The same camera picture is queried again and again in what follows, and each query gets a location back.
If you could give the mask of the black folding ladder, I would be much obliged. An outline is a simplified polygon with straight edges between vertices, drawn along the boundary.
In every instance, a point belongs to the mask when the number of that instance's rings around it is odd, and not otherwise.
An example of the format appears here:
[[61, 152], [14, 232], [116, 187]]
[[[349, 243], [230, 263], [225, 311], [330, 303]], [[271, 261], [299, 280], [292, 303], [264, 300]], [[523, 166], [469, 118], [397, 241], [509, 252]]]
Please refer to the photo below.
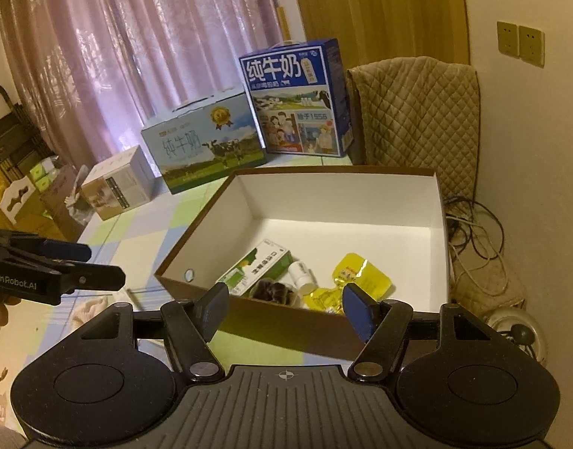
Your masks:
[[31, 122], [21, 104], [13, 103], [0, 85], [0, 96], [10, 109], [0, 118], [0, 170], [9, 183], [20, 180], [54, 152]]

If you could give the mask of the light blue milk carton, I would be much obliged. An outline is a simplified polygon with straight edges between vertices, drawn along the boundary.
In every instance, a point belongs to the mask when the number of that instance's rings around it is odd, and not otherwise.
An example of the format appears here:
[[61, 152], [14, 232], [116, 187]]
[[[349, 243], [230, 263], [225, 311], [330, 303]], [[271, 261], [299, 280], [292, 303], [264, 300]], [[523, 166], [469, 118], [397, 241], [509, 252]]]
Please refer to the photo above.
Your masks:
[[241, 88], [158, 114], [141, 130], [141, 136], [170, 193], [266, 162], [265, 148]]

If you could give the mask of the green white medicine box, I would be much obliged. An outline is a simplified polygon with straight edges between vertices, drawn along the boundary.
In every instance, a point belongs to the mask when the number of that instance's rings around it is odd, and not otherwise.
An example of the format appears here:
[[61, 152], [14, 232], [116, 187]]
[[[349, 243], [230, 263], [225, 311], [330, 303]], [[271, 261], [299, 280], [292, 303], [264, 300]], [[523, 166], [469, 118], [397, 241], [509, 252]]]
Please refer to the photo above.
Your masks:
[[293, 261], [292, 253], [287, 248], [263, 239], [223, 273], [217, 282], [225, 284], [231, 295], [241, 297], [261, 280], [276, 281], [281, 278]]

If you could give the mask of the small white brown box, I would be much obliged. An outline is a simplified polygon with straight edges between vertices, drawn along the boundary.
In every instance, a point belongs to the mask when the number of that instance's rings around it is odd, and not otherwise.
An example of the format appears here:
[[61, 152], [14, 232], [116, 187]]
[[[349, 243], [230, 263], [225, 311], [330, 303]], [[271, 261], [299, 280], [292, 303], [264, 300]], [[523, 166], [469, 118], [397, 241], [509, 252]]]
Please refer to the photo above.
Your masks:
[[80, 192], [105, 221], [147, 204], [155, 179], [143, 149], [137, 145], [96, 164]]

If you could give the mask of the brown cardboard storage box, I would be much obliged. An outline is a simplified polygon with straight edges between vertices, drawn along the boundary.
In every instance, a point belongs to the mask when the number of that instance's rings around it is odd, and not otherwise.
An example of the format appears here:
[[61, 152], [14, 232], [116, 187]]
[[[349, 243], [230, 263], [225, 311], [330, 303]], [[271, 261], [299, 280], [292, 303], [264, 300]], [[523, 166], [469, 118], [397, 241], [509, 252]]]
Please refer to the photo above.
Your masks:
[[449, 299], [441, 191], [429, 169], [250, 168], [227, 178], [176, 242], [156, 278], [195, 299], [263, 240], [288, 249], [329, 287], [348, 253], [394, 284], [393, 299], [436, 312]]

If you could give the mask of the yellow snack pouch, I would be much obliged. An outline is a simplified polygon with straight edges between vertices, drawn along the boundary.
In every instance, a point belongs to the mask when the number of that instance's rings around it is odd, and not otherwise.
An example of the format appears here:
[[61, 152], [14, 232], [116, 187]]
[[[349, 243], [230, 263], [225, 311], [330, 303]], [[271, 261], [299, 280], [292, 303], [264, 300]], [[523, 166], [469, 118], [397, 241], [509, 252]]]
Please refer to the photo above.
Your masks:
[[373, 300], [386, 298], [394, 289], [391, 279], [357, 253], [348, 253], [335, 266], [332, 273], [333, 288], [317, 288], [303, 297], [304, 305], [313, 311], [343, 314], [344, 287], [355, 284]]

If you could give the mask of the dark blue milk carton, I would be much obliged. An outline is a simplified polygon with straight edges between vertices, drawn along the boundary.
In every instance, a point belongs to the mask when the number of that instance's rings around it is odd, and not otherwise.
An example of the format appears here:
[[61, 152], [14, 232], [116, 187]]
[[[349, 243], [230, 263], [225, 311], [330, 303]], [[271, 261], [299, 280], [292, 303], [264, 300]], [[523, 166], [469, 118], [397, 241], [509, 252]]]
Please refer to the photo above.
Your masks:
[[353, 137], [338, 40], [276, 46], [239, 64], [268, 152], [345, 156]]

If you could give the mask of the pink window curtain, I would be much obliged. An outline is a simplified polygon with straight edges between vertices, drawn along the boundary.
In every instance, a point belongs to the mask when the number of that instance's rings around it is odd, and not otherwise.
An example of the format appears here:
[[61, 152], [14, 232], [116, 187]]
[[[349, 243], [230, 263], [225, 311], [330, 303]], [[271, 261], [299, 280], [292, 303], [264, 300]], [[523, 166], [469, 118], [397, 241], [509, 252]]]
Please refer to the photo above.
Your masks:
[[152, 117], [241, 83], [278, 42], [274, 0], [0, 0], [17, 93], [48, 145], [92, 166]]

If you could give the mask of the wooden door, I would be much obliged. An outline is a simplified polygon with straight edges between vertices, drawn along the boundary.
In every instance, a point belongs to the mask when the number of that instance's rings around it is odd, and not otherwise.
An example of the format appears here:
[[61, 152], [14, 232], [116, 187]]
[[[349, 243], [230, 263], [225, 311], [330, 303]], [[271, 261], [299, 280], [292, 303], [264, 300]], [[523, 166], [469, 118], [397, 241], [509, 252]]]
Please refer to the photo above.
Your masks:
[[470, 62], [465, 0], [297, 0], [308, 41], [338, 40], [348, 69], [394, 57]]

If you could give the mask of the double wall socket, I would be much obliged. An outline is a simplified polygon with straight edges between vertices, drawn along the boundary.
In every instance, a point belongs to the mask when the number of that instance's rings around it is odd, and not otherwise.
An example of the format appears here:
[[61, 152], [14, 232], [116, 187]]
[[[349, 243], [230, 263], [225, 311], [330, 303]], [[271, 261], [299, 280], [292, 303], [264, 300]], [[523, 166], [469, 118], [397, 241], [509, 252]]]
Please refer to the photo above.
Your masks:
[[505, 21], [496, 23], [497, 48], [505, 56], [545, 66], [545, 34], [537, 28]]

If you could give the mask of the white round appliance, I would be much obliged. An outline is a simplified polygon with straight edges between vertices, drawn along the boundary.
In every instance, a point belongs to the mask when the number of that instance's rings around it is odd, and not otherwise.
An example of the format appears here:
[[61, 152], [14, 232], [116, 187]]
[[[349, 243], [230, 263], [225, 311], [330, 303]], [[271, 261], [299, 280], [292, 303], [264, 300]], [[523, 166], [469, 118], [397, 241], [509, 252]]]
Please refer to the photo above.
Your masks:
[[525, 354], [545, 366], [548, 346], [542, 328], [525, 310], [503, 307], [490, 312], [485, 322]]

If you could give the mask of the pile of cardboard boxes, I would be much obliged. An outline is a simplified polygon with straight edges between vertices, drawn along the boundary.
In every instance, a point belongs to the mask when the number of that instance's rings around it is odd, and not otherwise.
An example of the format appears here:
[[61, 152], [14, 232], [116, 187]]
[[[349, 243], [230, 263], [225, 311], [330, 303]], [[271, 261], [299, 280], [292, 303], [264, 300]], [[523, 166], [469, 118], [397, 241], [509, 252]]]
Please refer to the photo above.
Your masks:
[[70, 215], [67, 198], [76, 191], [77, 169], [57, 155], [47, 157], [10, 183], [0, 197], [8, 229], [50, 239], [77, 241], [85, 225]]

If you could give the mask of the small white bottle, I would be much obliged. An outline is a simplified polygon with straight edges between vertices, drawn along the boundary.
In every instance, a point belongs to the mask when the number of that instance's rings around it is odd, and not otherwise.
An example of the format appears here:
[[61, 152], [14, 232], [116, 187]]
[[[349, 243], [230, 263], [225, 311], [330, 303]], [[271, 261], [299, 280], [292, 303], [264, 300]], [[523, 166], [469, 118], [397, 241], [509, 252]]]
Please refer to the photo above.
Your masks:
[[311, 270], [300, 260], [292, 262], [288, 266], [288, 274], [301, 296], [309, 295], [318, 288]]

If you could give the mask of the quilted beige chair cover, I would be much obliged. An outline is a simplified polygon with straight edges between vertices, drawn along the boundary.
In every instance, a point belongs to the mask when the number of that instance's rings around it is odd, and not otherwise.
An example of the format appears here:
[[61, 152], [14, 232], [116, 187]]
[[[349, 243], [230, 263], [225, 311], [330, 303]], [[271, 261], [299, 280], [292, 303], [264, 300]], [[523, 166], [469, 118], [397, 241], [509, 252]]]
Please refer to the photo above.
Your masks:
[[397, 57], [346, 71], [352, 160], [425, 168], [446, 200], [475, 196], [480, 149], [476, 70], [433, 57]]

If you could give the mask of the dark round jar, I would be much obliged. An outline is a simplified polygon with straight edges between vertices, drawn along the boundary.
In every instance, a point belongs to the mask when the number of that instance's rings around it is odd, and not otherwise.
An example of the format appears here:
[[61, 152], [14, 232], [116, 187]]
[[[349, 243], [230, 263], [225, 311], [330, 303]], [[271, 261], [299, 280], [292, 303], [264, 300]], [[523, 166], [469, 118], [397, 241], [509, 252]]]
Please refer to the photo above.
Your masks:
[[287, 284], [264, 278], [249, 291], [248, 297], [253, 300], [276, 305], [294, 307], [298, 304], [298, 294]]

